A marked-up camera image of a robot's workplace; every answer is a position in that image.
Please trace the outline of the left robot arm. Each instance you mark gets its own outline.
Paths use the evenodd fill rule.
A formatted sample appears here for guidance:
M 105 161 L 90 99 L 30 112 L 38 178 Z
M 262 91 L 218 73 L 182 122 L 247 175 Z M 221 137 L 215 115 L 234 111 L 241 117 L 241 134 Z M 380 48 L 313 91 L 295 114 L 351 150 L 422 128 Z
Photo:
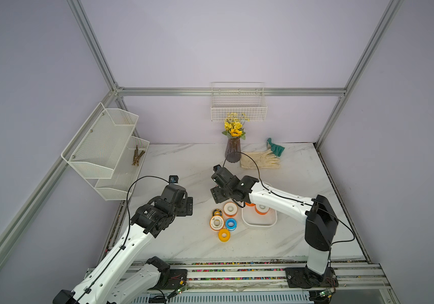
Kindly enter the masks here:
M 53 303 L 128 303 L 154 287 L 165 287 L 170 265 L 152 257 L 133 276 L 122 281 L 135 258 L 176 217 L 191 216 L 193 198 L 184 187 L 168 184 L 162 194 L 140 206 L 130 224 L 98 266 L 72 290 L 61 290 Z

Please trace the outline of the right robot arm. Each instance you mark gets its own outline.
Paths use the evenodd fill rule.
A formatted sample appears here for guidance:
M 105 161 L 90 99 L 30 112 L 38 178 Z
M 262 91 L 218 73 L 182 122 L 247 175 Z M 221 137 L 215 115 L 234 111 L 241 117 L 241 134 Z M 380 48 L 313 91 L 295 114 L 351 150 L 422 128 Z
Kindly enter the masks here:
M 309 246 L 306 270 L 315 276 L 324 276 L 329 267 L 329 255 L 336 235 L 339 219 L 328 199 L 293 195 L 269 186 L 251 176 L 238 178 L 227 168 L 216 165 L 211 189 L 216 203 L 232 200 L 269 207 L 304 225 L 304 239 Z

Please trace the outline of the small black yellow tape roll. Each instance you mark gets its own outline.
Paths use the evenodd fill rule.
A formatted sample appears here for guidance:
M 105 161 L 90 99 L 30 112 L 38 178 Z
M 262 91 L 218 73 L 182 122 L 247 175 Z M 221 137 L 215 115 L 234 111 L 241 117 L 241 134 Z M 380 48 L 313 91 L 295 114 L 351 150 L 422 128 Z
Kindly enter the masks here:
M 214 209 L 212 211 L 212 216 L 222 216 L 223 212 L 220 209 Z

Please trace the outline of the blue sealing tape roll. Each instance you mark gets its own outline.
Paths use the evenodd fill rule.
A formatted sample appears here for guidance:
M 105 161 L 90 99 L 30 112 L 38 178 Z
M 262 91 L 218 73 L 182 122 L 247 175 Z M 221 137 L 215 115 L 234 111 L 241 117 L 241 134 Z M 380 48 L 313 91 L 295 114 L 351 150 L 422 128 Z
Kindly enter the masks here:
M 234 231 L 237 228 L 237 222 L 234 218 L 229 218 L 225 222 L 225 227 L 229 231 Z

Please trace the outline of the white storage box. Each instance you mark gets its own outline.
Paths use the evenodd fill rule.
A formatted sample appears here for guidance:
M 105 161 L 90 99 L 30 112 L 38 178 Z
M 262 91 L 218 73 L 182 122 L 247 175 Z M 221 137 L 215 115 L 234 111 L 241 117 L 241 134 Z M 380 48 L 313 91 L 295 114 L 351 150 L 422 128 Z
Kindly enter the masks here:
M 243 223 L 252 228 L 270 228 L 278 221 L 278 215 L 275 210 L 270 209 L 266 214 L 258 213 L 255 206 L 246 206 L 241 211 Z

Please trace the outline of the yellow sealing tape roll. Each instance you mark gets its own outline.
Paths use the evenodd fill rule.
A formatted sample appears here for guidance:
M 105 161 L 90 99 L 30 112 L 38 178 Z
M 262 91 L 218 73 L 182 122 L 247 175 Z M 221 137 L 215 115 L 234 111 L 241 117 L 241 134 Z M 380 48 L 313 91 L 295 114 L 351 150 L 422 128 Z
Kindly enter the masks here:
M 230 240 L 231 233 L 228 229 L 221 229 L 218 231 L 218 239 L 225 243 Z

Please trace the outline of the purple glass vase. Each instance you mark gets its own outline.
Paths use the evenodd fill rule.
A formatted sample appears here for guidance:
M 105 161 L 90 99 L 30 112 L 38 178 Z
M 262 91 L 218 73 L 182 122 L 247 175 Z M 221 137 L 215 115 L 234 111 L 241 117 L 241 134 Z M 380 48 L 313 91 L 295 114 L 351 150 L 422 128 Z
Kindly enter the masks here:
M 230 138 L 227 141 L 225 160 L 230 163 L 238 163 L 241 160 L 241 138 Z

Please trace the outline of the cream cotton glove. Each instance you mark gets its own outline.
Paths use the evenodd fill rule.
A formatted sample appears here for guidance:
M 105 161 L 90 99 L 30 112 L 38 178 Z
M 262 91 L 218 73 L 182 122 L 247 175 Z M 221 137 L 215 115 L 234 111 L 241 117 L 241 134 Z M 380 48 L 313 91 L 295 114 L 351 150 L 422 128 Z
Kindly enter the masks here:
M 279 169 L 280 159 L 273 154 L 271 149 L 266 151 L 243 152 L 240 166 L 244 169 Z

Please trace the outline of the yellow artificial flowers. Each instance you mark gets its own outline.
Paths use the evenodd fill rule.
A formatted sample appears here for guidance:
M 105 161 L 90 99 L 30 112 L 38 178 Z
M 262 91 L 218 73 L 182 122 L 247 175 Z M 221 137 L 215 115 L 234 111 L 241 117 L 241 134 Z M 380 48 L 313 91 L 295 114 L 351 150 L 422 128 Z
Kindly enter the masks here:
M 229 113 L 224 120 L 223 135 L 228 139 L 246 139 L 245 124 L 250 119 L 244 113 Z

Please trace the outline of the lower white mesh shelf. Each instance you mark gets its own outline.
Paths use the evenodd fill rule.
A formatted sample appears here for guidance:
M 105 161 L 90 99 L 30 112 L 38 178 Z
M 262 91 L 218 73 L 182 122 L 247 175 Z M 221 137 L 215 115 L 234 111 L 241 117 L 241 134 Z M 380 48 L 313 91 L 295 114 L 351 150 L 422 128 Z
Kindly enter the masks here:
M 126 199 L 130 185 L 138 178 L 146 153 L 140 160 L 139 166 L 133 166 L 133 155 L 136 146 L 148 150 L 150 142 L 131 136 L 124 148 L 121 158 L 110 179 L 99 179 L 95 184 L 95 191 L 105 201 L 121 201 Z

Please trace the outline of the white mesh shelf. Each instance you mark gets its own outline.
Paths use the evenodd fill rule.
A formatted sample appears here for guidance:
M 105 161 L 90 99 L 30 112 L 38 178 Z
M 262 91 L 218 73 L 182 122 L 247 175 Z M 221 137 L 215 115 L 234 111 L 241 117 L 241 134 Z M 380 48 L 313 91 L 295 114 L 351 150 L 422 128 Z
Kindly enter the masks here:
M 139 166 L 133 166 L 133 155 L 136 146 L 148 150 L 150 142 L 131 136 L 124 148 L 121 158 L 110 179 L 99 179 L 95 184 L 95 191 L 105 201 L 121 201 L 126 199 L 130 185 L 138 178 L 146 153 L 140 160 Z
M 61 158 L 84 179 L 110 179 L 137 121 L 134 113 L 99 103 Z

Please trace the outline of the brown sticks bundle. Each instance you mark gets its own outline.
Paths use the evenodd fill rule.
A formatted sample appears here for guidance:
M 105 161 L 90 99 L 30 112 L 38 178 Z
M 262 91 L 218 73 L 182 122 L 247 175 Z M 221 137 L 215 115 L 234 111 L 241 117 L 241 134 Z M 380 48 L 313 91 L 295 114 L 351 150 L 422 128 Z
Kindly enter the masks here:
M 139 166 L 140 160 L 145 153 L 146 153 L 145 148 L 139 148 L 138 146 L 136 146 L 136 148 L 134 150 L 132 165 L 133 166 Z

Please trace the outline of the upper white mesh shelf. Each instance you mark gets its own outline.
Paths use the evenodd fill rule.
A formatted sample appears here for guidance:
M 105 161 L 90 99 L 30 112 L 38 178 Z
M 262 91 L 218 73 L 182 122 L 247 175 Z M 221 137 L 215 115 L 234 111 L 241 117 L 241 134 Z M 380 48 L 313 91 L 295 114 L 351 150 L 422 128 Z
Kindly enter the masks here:
M 61 158 L 84 179 L 110 179 L 137 121 L 134 113 L 99 103 Z

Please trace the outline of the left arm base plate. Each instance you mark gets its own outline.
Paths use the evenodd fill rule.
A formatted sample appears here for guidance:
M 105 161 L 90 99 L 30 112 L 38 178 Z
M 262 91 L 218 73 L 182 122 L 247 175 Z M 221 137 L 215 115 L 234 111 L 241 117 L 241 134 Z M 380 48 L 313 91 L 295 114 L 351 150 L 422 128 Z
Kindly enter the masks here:
M 173 269 L 170 264 L 164 262 L 158 257 L 148 259 L 146 264 L 154 266 L 159 272 L 159 280 L 156 285 L 152 287 L 154 290 L 175 290 L 180 286 L 181 281 L 187 281 L 188 270 Z

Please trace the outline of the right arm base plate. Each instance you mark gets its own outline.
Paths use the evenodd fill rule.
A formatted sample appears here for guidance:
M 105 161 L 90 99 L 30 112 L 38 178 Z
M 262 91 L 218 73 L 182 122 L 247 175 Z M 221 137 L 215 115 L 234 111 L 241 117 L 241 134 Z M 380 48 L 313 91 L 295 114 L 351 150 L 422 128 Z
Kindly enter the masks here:
M 307 267 L 288 267 L 284 271 L 290 288 L 336 288 L 339 286 L 332 267 L 327 267 L 324 274 L 317 274 Z

